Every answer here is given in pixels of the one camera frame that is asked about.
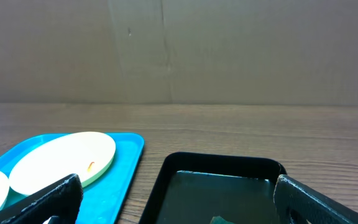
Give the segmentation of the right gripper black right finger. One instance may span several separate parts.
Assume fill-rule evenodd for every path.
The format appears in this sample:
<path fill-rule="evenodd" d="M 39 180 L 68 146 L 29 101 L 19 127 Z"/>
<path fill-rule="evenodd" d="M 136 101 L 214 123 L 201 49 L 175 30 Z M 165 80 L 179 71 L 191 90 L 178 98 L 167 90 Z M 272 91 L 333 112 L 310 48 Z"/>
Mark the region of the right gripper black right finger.
<path fill-rule="evenodd" d="M 281 223 L 358 224 L 358 213 L 281 174 L 273 201 Z"/>

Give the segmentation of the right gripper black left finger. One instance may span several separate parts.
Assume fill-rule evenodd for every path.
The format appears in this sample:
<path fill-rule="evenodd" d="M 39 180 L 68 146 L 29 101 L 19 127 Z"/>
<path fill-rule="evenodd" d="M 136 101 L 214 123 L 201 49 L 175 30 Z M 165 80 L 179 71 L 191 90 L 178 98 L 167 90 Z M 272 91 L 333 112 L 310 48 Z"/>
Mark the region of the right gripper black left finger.
<path fill-rule="evenodd" d="M 80 178 L 70 174 L 0 211 L 0 224 L 75 224 L 83 199 Z"/>

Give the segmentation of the green yellow sponge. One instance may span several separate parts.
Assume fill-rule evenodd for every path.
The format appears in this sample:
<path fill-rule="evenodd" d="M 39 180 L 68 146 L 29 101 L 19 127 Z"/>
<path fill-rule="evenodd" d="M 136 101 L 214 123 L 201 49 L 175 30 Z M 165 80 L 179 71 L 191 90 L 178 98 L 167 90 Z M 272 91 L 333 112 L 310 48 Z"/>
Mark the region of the green yellow sponge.
<path fill-rule="evenodd" d="M 213 217 L 209 224 L 234 224 L 233 222 L 229 222 L 220 216 Z"/>

